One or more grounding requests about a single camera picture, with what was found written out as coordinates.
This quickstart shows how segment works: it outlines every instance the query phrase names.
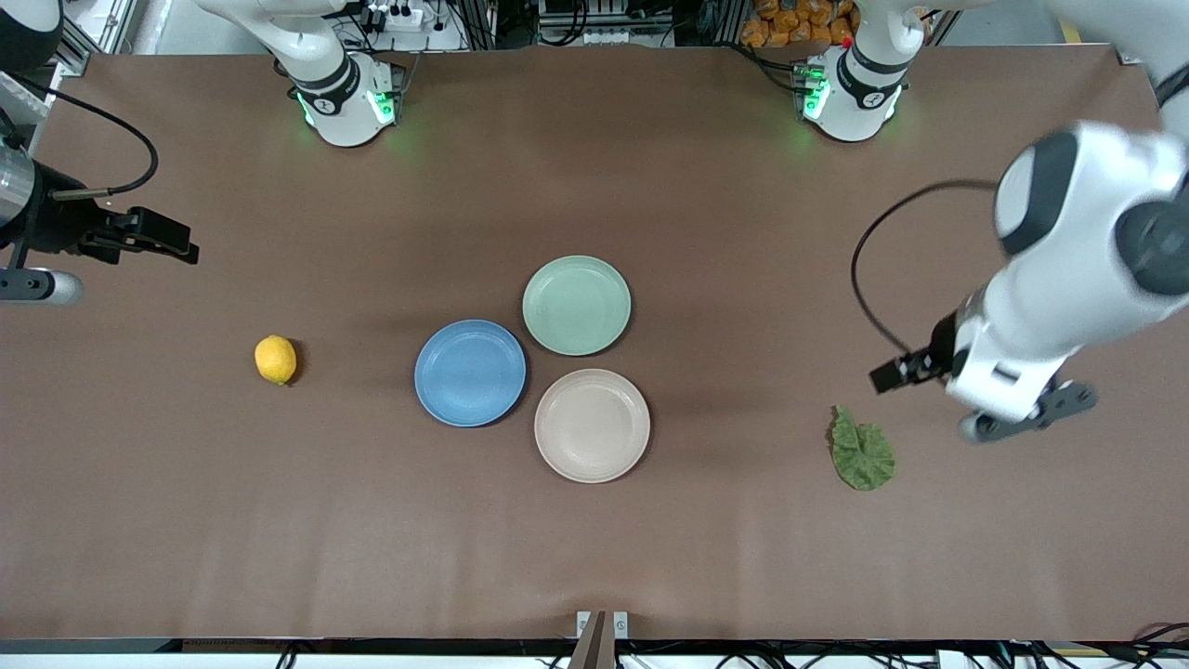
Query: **floor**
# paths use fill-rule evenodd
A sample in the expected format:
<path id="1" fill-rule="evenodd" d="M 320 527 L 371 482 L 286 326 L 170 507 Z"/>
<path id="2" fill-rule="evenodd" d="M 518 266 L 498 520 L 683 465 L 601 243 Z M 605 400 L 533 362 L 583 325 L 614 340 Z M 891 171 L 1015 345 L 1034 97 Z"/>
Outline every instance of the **floor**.
<path id="1" fill-rule="evenodd" d="M 140 0 L 144 11 L 132 40 L 134 53 L 263 53 L 243 29 L 200 10 L 194 0 Z M 944 44 L 1015 45 L 1064 42 L 1043 0 L 999 0 L 967 10 Z"/>

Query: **blue plate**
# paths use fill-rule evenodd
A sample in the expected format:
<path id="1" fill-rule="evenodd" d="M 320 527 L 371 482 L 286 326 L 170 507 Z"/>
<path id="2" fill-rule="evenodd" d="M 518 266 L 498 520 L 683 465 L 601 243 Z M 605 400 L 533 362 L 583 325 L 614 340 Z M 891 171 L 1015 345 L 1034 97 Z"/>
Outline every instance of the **blue plate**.
<path id="1" fill-rule="evenodd" d="M 512 333 L 490 320 L 460 320 L 439 329 L 417 356 L 413 384 L 429 416 L 478 428 L 512 409 L 528 366 Z"/>

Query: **green led light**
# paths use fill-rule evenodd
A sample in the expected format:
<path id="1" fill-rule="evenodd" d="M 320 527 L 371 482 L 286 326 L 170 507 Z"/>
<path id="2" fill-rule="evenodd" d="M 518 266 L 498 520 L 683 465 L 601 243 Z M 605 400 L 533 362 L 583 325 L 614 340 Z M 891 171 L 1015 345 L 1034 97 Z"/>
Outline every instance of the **green led light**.
<path id="1" fill-rule="evenodd" d="M 886 114 L 883 114 L 883 120 L 888 120 L 889 118 L 892 118 L 892 114 L 895 113 L 895 101 L 897 101 L 898 97 L 900 97 L 900 91 L 901 90 L 904 90 L 904 87 L 902 86 L 897 86 L 895 93 L 893 93 L 892 94 L 892 99 L 888 100 L 888 111 L 887 111 Z"/>
<path id="2" fill-rule="evenodd" d="M 306 124 L 314 127 L 314 116 L 309 115 L 309 107 L 306 106 L 306 100 L 302 99 L 301 93 L 297 94 L 297 103 L 301 105 L 301 111 L 306 112 Z"/>
<path id="3" fill-rule="evenodd" d="M 367 101 L 371 102 L 372 111 L 376 112 L 376 120 L 382 125 L 388 125 L 396 120 L 396 115 L 392 113 L 392 105 L 388 103 L 386 94 L 367 91 Z"/>
<path id="4" fill-rule="evenodd" d="M 822 115 L 822 109 L 825 107 L 825 100 L 829 96 L 830 82 L 823 81 L 822 86 L 819 86 L 817 90 L 805 96 L 805 115 L 817 120 L 817 118 Z"/>

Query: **wire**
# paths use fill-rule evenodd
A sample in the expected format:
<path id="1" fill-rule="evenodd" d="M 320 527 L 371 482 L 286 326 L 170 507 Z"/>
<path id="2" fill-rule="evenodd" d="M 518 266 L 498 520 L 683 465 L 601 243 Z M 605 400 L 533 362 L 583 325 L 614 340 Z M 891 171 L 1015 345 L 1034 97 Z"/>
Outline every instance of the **wire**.
<path id="1" fill-rule="evenodd" d="M 805 86 L 792 86 L 789 83 L 780 81 L 779 78 L 776 78 L 776 75 L 772 74 L 772 70 L 779 70 L 779 71 L 784 71 L 784 72 L 792 72 L 792 71 L 795 70 L 795 68 L 793 65 L 791 65 L 791 64 L 776 63 L 776 62 L 773 62 L 773 61 L 767 61 L 765 58 L 761 58 L 760 55 L 756 53 L 754 50 L 750 50 L 748 48 L 744 48 L 744 46 L 741 46 L 738 44 L 735 44 L 734 42 L 717 42 L 717 43 L 715 43 L 715 45 L 716 46 L 726 46 L 728 49 L 735 51 L 736 53 L 738 53 L 738 55 L 743 56 L 744 58 L 747 58 L 747 59 L 751 61 L 753 63 L 755 63 L 760 68 L 760 71 L 763 72 L 763 76 L 768 77 L 768 81 L 770 81 L 772 83 L 776 84 L 776 87 L 780 88 L 781 90 L 787 90 L 789 93 L 812 93 L 813 91 L 812 88 L 809 88 L 809 87 L 805 87 Z"/>
<path id="2" fill-rule="evenodd" d="M 751 667 L 751 669 L 760 669 L 759 664 L 756 664 L 755 662 L 751 662 L 751 658 L 749 658 L 748 656 L 743 655 L 742 652 L 732 652 L 732 654 L 728 655 L 726 657 L 723 658 L 722 662 L 719 662 L 715 667 L 715 669 L 723 669 L 723 667 L 725 667 L 726 663 L 730 662 L 731 659 L 742 659 L 749 667 Z"/>
<path id="3" fill-rule="evenodd" d="M 559 655 L 558 657 L 554 657 L 554 658 L 553 658 L 553 662 L 551 662 L 551 663 L 546 664 L 546 668 L 547 668 L 547 669 L 558 669 L 558 663 L 559 663 L 559 662 L 561 662 L 561 658 L 562 658 L 562 657 L 565 657 L 565 656 L 566 656 L 566 654 L 561 654 L 561 655 Z M 543 659 L 540 659 L 539 662 L 540 662 L 541 664 L 545 664 L 545 661 L 543 661 Z"/>
<path id="4" fill-rule="evenodd" d="M 364 45 L 367 46 L 367 51 L 366 52 L 369 55 L 375 53 L 376 52 L 376 48 L 372 46 L 371 38 L 367 37 L 367 33 L 364 32 L 364 26 L 359 25 L 359 19 L 357 19 L 356 15 L 351 14 L 351 13 L 347 14 L 347 18 L 351 19 L 351 23 L 356 24 L 356 29 L 359 31 L 359 36 L 364 38 Z"/>
<path id="5" fill-rule="evenodd" d="M 0 107 L 0 124 L 4 124 L 4 127 L 0 128 L 0 140 L 10 149 L 20 149 L 24 138 L 17 131 L 17 124 L 13 122 L 8 112 L 4 111 L 4 107 Z"/>
<path id="6" fill-rule="evenodd" d="M 1040 649 L 1042 652 L 1046 652 L 1046 654 L 1051 655 L 1053 658 L 1057 659 L 1057 662 L 1064 664 L 1067 669 L 1081 669 L 1077 664 L 1074 664 L 1072 662 L 1070 662 L 1069 659 L 1067 659 L 1065 656 L 1063 656 L 1059 652 L 1052 650 L 1052 648 L 1049 644 L 1044 643 L 1044 642 L 1032 642 L 1032 645 L 1036 646 L 1036 648 L 1038 648 L 1038 649 Z"/>
<path id="7" fill-rule="evenodd" d="M 1138 639 L 1135 639 L 1135 640 L 1133 640 L 1131 643 L 1132 644 L 1145 644 L 1147 642 L 1155 642 L 1156 639 L 1163 637 L 1164 635 L 1168 635 L 1170 632 L 1176 632 L 1177 630 L 1187 630 L 1187 629 L 1189 629 L 1189 623 L 1177 623 L 1176 625 L 1165 625 L 1165 626 L 1160 627 L 1159 630 L 1156 630 L 1155 632 L 1144 635 L 1143 637 L 1139 637 Z"/>
<path id="8" fill-rule="evenodd" d="M 998 187 L 999 187 L 998 182 L 986 181 L 982 178 L 949 178 L 945 181 L 930 183 L 924 188 L 918 188 L 917 190 L 913 190 L 912 193 L 905 195 L 897 203 L 885 209 L 883 213 L 879 215 L 879 217 L 876 217 L 869 226 L 867 226 L 867 229 L 863 232 L 863 235 L 860 236 L 858 242 L 855 244 L 855 252 L 854 254 L 850 255 L 850 289 L 855 294 L 855 301 L 858 302 L 858 308 L 863 310 L 863 315 L 867 316 L 867 320 L 872 323 L 872 327 L 874 327 L 880 334 L 882 334 L 883 339 L 887 340 L 888 343 L 891 343 L 897 349 L 900 349 L 900 353 L 907 355 L 912 353 L 912 349 L 910 349 L 908 346 L 905 345 L 902 340 L 897 337 L 895 333 L 888 329 L 888 327 L 883 324 L 883 321 L 880 320 L 872 311 L 872 307 L 867 303 L 867 298 L 863 297 L 863 290 L 858 285 L 858 257 L 863 252 L 863 246 L 867 245 L 867 240 L 872 236 L 872 233 L 875 232 L 875 228 L 882 225 L 883 221 L 887 220 L 892 214 L 900 210 L 906 204 L 920 197 L 924 197 L 925 195 L 929 195 L 930 193 L 936 193 L 938 190 L 946 190 L 950 188 L 967 189 L 967 190 L 994 190 Z"/>
<path id="9" fill-rule="evenodd" d="M 413 59 L 413 67 L 409 68 L 408 76 L 404 77 L 404 86 L 401 87 L 401 95 L 403 96 L 409 91 L 409 87 L 413 86 L 413 76 L 417 74 L 417 65 L 421 64 L 421 51 L 417 51 L 417 57 Z"/>
<path id="10" fill-rule="evenodd" d="M 797 669 L 792 662 L 785 658 L 785 654 L 779 648 L 769 648 L 760 643 L 755 649 L 755 654 L 763 658 L 772 669 Z"/>
<path id="11" fill-rule="evenodd" d="M 65 100 L 67 102 L 70 102 L 71 105 L 75 105 L 76 107 L 82 107 L 83 109 L 87 109 L 88 112 L 90 112 L 93 114 L 100 115 L 100 116 L 102 116 L 102 118 L 105 118 L 105 119 L 114 122 L 115 125 L 118 125 L 118 126 L 122 127 L 124 130 L 127 130 L 130 133 L 132 133 L 132 135 L 136 137 L 137 139 L 139 139 L 145 145 L 145 149 L 149 150 L 149 168 L 145 169 L 144 173 L 141 173 L 140 176 L 133 178 L 132 181 L 130 181 L 130 182 L 127 182 L 127 183 L 125 183 L 122 185 L 112 185 L 109 188 L 97 188 L 97 189 L 94 189 L 94 190 L 99 191 L 94 196 L 99 197 L 99 196 L 103 196 L 103 195 L 118 195 L 120 193 L 127 193 L 130 190 L 136 190 L 137 188 L 140 188 L 141 185 L 144 185 L 145 183 L 147 183 L 149 179 L 152 178 L 152 175 L 157 173 L 157 165 L 159 163 L 158 157 L 157 157 L 157 147 L 153 146 L 152 141 L 149 139 L 149 137 L 145 135 L 144 132 L 140 132 L 139 130 L 137 130 L 136 126 L 133 126 L 131 122 L 121 119 L 120 116 L 118 116 L 118 115 L 115 115 L 115 114 L 113 114 L 111 112 L 106 112 L 103 109 L 100 109 L 99 107 L 96 107 L 95 105 L 92 105 L 90 102 L 83 102 L 82 100 L 75 97 L 74 95 L 68 95 L 68 94 L 65 94 L 65 93 L 63 93 L 63 91 L 61 91 L 61 90 L 58 90 L 56 88 L 50 88 L 49 86 L 42 86 L 40 83 L 34 83 L 34 82 L 29 81 L 27 78 L 20 76 L 19 74 L 13 74 L 13 72 L 7 72 L 7 74 L 13 80 L 15 80 L 15 81 L 18 81 L 18 82 L 20 82 L 20 83 L 30 87 L 30 88 L 33 88 L 36 90 L 40 90 L 42 93 L 48 94 L 48 95 L 57 95 L 58 97 Z"/>
<path id="12" fill-rule="evenodd" d="M 570 29 L 566 30 L 566 36 L 559 39 L 558 42 L 553 42 L 551 39 L 546 39 L 545 37 L 537 34 L 536 37 L 537 42 L 540 42 L 541 44 L 548 44 L 549 46 L 568 46 L 570 44 L 573 44 L 579 37 L 583 36 L 583 31 L 586 30 L 586 20 L 590 17 L 590 7 L 586 5 L 586 0 L 572 0 L 572 1 L 574 2 L 574 19 L 573 23 L 570 25 Z M 578 25 L 579 11 L 581 11 L 583 14 L 581 25 Z"/>
<path id="13" fill-rule="evenodd" d="M 762 68 L 772 68 L 774 70 L 780 70 L 780 71 L 793 71 L 797 69 L 788 63 L 778 63 L 775 61 L 762 58 L 759 53 L 755 52 L 755 49 L 751 49 L 749 46 L 743 46 L 742 44 L 736 44 L 734 42 L 716 42 L 713 46 L 726 46 L 728 49 L 731 49 L 736 53 L 743 56 L 744 58 L 751 61 L 753 63 Z"/>
<path id="14" fill-rule="evenodd" d="M 696 20 L 698 20 L 698 17 L 693 15 L 693 17 L 686 18 L 681 23 L 677 23 L 677 24 L 675 23 L 669 23 L 669 29 L 666 30 L 665 34 L 661 36 L 661 46 L 665 46 L 665 40 L 668 39 L 668 36 L 669 36 L 671 32 L 673 32 L 674 30 L 677 30 L 677 29 L 679 29 L 681 26 L 690 25 L 691 23 L 693 23 Z M 673 46 L 677 46 L 677 36 L 675 34 L 673 36 Z"/>
<path id="15" fill-rule="evenodd" d="M 1036 665 L 1036 669 L 1049 669 L 1049 663 L 1044 661 L 1044 656 L 1037 650 L 1036 644 L 1028 645 L 1028 654 L 1032 656 L 1032 663 Z"/>
<path id="16" fill-rule="evenodd" d="M 466 29 L 465 39 L 467 49 L 470 49 L 471 51 L 478 51 L 479 49 L 477 45 L 479 44 L 479 39 L 477 39 L 476 36 L 482 34 L 483 30 L 474 27 L 466 19 L 464 19 L 463 12 L 458 7 L 455 7 L 454 4 L 451 2 L 449 0 L 446 0 L 446 7 L 458 19 L 458 25 L 461 25 L 463 27 Z M 461 29 L 458 27 L 458 25 L 455 25 L 454 29 L 458 30 L 459 37 L 464 37 L 463 31 Z"/>
<path id="17" fill-rule="evenodd" d="M 282 652 L 281 657 L 277 658 L 276 669 L 294 669 L 294 665 L 297 664 L 297 651 L 301 650 L 302 646 L 306 646 L 306 650 L 309 652 L 314 652 L 314 644 L 307 640 L 289 642 L 289 644 L 285 645 L 284 652 Z"/>

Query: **black cable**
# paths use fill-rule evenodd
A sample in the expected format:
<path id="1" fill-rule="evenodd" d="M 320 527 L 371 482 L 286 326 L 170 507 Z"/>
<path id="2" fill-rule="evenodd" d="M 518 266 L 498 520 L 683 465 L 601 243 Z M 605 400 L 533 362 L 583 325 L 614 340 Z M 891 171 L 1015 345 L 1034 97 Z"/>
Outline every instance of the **black cable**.
<path id="1" fill-rule="evenodd" d="M 0 124 L 4 124 L 4 127 L 0 127 L 0 140 L 10 149 L 20 149 L 25 138 L 17 131 L 17 124 L 13 122 L 8 112 L 4 111 L 4 107 L 0 107 Z"/>
<path id="2" fill-rule="evenodd" d="M 1063 656 L 1059 652 L 1052 650 L 1052 648 L 1049 644 L 1044 643 L 1044 642 L 1032 642 L 1032 645 L 1039 648 L 1042 652 L 1046 652 L 1046 654 L 1051 655 L 1052 657 L 1055 657 L 1057 659 L 1057 662 L 1059 662 L 1059 663 L 1062 663 L 1062 664 L 1065 665 L 1065 669 L 1081 669 L 1077 664 L 1074 664 L 1072 662 L 1070 662 L 1069 659 L 1067 659 L 1065 656 Z"/>
<path id="3" fill-rule="evenodd" d="M 1014 669 L 1015 657 L 1008 654 L 1006 645 L 1004 645 L 1002 643 L 998 643 L 998 645 L 999 645 L 999 654 L 992 655 L 990 661 L 994 662 L 995 667 L 999 667 L 999 669 Z"/>
<path id="4" fill-rule="evenodd" d="M 278 76 L 289 78 L 289 72 L 285 71 L 285 67 L 281 64 L 281 58 L 272 58 L 272 71 L 276 72 Z M 290 86 L 289 90 L 285 90 L 285 97 L 289 97 L 290 100 L 296 100 L 297 86 Z"/>
<path id="5" fill-rule="evenodd" d="M 753 63 L 762 68 L 770 68 L 780 71 L 793 71 L 795 69 L 793 65 L 788 63 L 778 63 L 775 61 L 762 58 L 759 53 L 755 52 L 755 49 L 751 49 L 749 46 L 743 46 L 742 44 L 736 44 L 734 42 L 716 42 L 713 46 L 726 46 L 728 49 L 731 49 L 736 53 L 743 56 L 744 58 L 751 61 Z"/>
<path id="6" fill-rule="evenodd" d="M 668 39 L 668 36 L 669 36 L 671 32 L 673 32 L 674 30 L 677 30 L 677 29 L 679 29 L 679 27 L 681 27 L 684 25 L 691 24 L 691 23 L 696 21 L 697 19 L 698 19 L 698 17 L 690 17 L 690 18 L 687 18 L 684 21 L 678 23 L 678 24 L 671 23 L 669 24 L 669 29 L 666 30 L 665 34 L 661 36 L 661 46 L 665 45 L 665 40 Z M 675 34 L 673 36 L 673 46 L 677 46 L 677 36 Z"/>
<path id="7" fill-rule="evenodd" d="M 137 188 L 140 188 L 141 185 L 147 183 L 150 178 L 152 178 L 152 175 L 157 173 L 157 164 L 158 164 L 157 147 L 153 146 L 152 141 L 149 139 L 149 137 L 145 135 L 144 132 L 137 130 L 136 126 L 133 126 L 131 122 L 121 119 L 120 116 L 111 112 L 105 112 L 103 109 L 100 109 L 95 105 L 92 105 L 89 102 L 83 102 L 82 100 L 75 97 L 74 95 L 68 95 L 61 90 L 57 90 L 56 88 L 50 88 L 49 86 L 42 86 L 40 83 L 34 83 L 20 76 L 19 74 L 13 74 L 13 72 L 7 72 L 7 74 L 13 80 L 30 88 L 40 90 L 42 93 L 48 95 L 57 95 L 58 97 L 65 100 L 67 102 L 70 102 L 71 105 L 75 105 L 76 107 L 82 107 L 83 109 L 87 109 L 93 114 L 100 115 L 114 122 L 115 125 L 122 127 L 124 130 L 127 130 L 130 133 L 132 133 L 133 137 L 139 139 L 145 145 L 145 149 L 149 150 L 149 168 L 144 171 L 144 173 L 122 185 L 113 185 L 111 188 L 99 188 L 97 190 L 102 190 L 107 195 L 118 195 L 120 193 L 127 193 L 128 190 L 136 190 Z"/>
<path id="8" fill-rule="evenodd" d="M 1187 629 L 1189 629 L 1189 623 L 1177 623 L 1176 625 L 1165 625 L 1159 630 L 1156 630 L 1155 632 L 1151 632 L 1149 635 L 1144 635 L 1143 637 L 1139 637 L 1138 639 L 1131 643 L 1145 644 L 1147 642 L 1155 642 L 1156 639 L 1163 637 L 1164 635 L 1168 635 L 1169 632 L 1176 632 L 1177 630 L 1187 630 Z"/>
<path id="9" fill-rule="evenodd" d="M 1177 71 L 1170 74 L 1164 81 L 1156 84 L 1156 102 L 1160 107 L 1189 87 L 1189 63 L 1182 65 Z"/>
<path id="10" fill-rule="evenodd" d="M 776 75 L 772 74 L 772 70 L 791 72 L 795 69 L 793 65 L 767 61 L 765 58 L 761 58 L 754 50 L 749 50 L 748 48 L 735 44 L 734 42 L 718 42 L 716 43 L 716 46 L 726 46 L 728 49 L 735 51 L 736 53 L 755 63 L 760 68 L 760 71 L 763 72 L 763 76 L 768 77 L 768 81 L 776 84 L 776 87 L 780 88 L 781 90 L 787 90 L 789 93 L 813 91 L 812 88 L 805 86 L 792 86 L 789 83 L 780 81 L 779 78 L 776 78 Z"/>
<path id="11" fill-rule="evenodd" d="M 765 662 L 767 662 L 772 669 L 797 669 L 792 662 L 789 662 L 784 651 L 780 648 L 769 648 L 763 643 L 757 644 L 755 654 L 760 656 Z"/>
<path id="12" fill-rule="evenodd" d="M 455 7 L 454 4 L 451 2 L 449 0 L 446 0 L 446 6 L 449 8 L 451 13 L 458 19 L 458 24 L 466 29 L 467 49 L 472 51 L 478 51 L 476 45 L 479 43 L 479 39 L 477 39 L 476 36 L 480 34 L 483 30 L 474 27 L 473 25 L 471 25 L 470 21 L 464 19 L 463 11 Z"/>
<path id="13" fill-rule="evenodd" d="M 854 254 L 850 255 L 850 289 L 855 294 L 855 301 L 858 302 L 858 308 L 863 310 L 863 315 L 867 316 L 867 320 L 872 323 L 872 327 L 874 327 L 880 334 L 882 334 L 883 339 L 887 340 L 888 343 L 891 343 L 897 349 L 900 349 L 900 353 L 908 355 L 912 353 L 912 349 L 910 349 L 908 346 L 905 345 L 902 340 L 897 337 L 895 333 L 888 329 L 888 327 L 883 324 L 883 321 L 880 320 L 875 315 L 875 313 L 872 311 L 872 307 L 867 303 L 867 298 L 863 297 L 863 290 L 858 285 L 858 257 L 863 252 L 863 246 L 867 245 L 867 240 L 870 238 L 872 233 L 875 232 L 875 228 L 882 225 L 883 221 L 887 220 L 892 214 L 900 210 L 904 206 L 920 197 L 924 197 L 925 195 L 929 195 L 930 193 L 936 193 L 938 190 L 946 190 L 949 188 L 960 188 L 968 190 L 994 190 L 998 187 L 999 187 L 998 182 L 986 181 L 982 178 L 949 178 L 945 181 L 930 183 L 924 188 L 918 188 L 917 190 L 913 190 L 912 193 L 905 195 L 897 203 L 885 209 L 883 213 L 879 215 L 879 217 L 876 217 L 869 226 L 867 226 L 867 229 L 863 232 L 863 235 L 860 236 L 858 242 L 855 244 L 855 252 Z"/>
<path id="14" fill-rule="evenodd" d="M 292 669 L 294 664 L 297 663 L 297 642 L 289 642 L 285 645 L 285 650 L 277 658 L 276 669 Z"/>
<path id="15" fill-rule="evenodd" d="M 907 669 L 908 667 L 916 667 L 917 669 L 936 669 L 937 668 L 937 663 L 936 662 L 910 662 L 902 655 L 897 655 L 895 658 L 897 658 L 898 662 L 900 662 L 900 664 L 902 667 L 905 667 L 905 669 Z"/>
<path id="16" fill-rule="evenodd" d="M 730 662 L 731 659 L 735 659 L 735 658 L 738 658 L 738 659 L 742 659 L 743 662 L 747 662 L 748 665 L 751 667 L 751 669 L 760 669 L 759 664 L 756 664 L 755 662 L 751 662 L 751 658 L 749 658 L 748 656 L 743 655 L 742 652 L 732 652 L 732 654 L 728 655 L 726 657 L 724 657 L 722 659 L 722 662 L 719 662 L 715 667 L 715 669 L 723 669 L 723 667 L 725 667 L 728 662 Z"/>
<path id="17" fill-rule="evenodd" d="M 570 29 L 566 30 L 565 37 L 562 37 L 556 42 L 553 42 L 551 39 L 546 39 L 540 34 L 537 34 L 536 38 L 537 42 L 540 42 L 541 44 L 548 44 L 549 46 L 568 46 L 570 44 L 573 44 L 579 37 L 583 36 L 583 31 L 586 30 L 586 20 L 590 15 L 590 7 L 586 5 L 586 0 L 572 0 L 572 1 L 574 2 L 574 19 L 573 23 L 570 25 Z M 583 19 L 581 25 L 578 25 L 579 11 L 581 12 L 581 19 Z M 537 32 L 540 33 L 540 26 L 537 26 Z"/>
<path id="18" fill-rule="evenodd" d="M 1044 661 L 1044 657 L 1040 655 L 1040 651 L 1037 650 L 1036 644 L 1028 645 L 1028 655 L 1032 656 L 1032 664 L 1036 669 L 1049 669 L 1049 663 Z"/>
<path id="19" fill-rule="evenodd" d="M 364 32 L 364 26 L 359 25 L 359 19 L 357 19 L 353 13 L 348 13 L 347 18 L 351 19 L 351 23 L 356 24 L 356 29 L 359 30 L 359 36 L 364 38 L 364 45 L 367 48 L 364 52 L 369 56 L 375 55 L 376 48 L 372 46 L 371 38 L 367 37 L 367 33 Z"/>
<path id="20" fill-rule="evenodd" d="M 814 664 L 817 664 L 818 662 L 820 662 L 820 661 L 825 659 L 825 656 L 826 656 L 826 655 L 828 655 L 829 652 L 831 652 L 831 651 L 836 650 L 836 648 L 837 648 L 837 646 L 831 646 L 831 648 L 826 648 L 826 649 L 824 649 L 824 650 L 823 650 L 822 652 L 819 652 L 819 654 L 817 655 L 817 657 L 814 657 L 813 659 L 810 659 L 809 662 L 806 662 L 805 664 L 803 664 L 803 665 L 801 665 L 801 669 L 810 669 L 810 667 L 813 667 L 813 665 L 814 665 Z"/>

